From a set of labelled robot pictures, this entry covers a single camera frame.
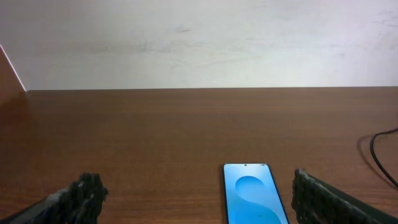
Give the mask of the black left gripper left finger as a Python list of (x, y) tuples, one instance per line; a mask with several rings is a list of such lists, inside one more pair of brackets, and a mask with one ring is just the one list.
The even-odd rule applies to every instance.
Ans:
[(2, 219), (1, 223), (97, 223), (108, 194), (99, 174), (83, 173), (68, 187)]

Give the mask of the blue screen smartphone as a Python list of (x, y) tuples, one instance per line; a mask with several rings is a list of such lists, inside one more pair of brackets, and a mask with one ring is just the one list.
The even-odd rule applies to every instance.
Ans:
[(227, 163), (223, 182), (228, 224), (289, 224), (268, 164)]

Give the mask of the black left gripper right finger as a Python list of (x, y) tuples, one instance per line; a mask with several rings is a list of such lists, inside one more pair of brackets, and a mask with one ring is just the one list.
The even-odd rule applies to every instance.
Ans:
[(292, 208), (299, 223), (397, 224), (397, 218), (384, 213), (326, 182), (295, 170)]

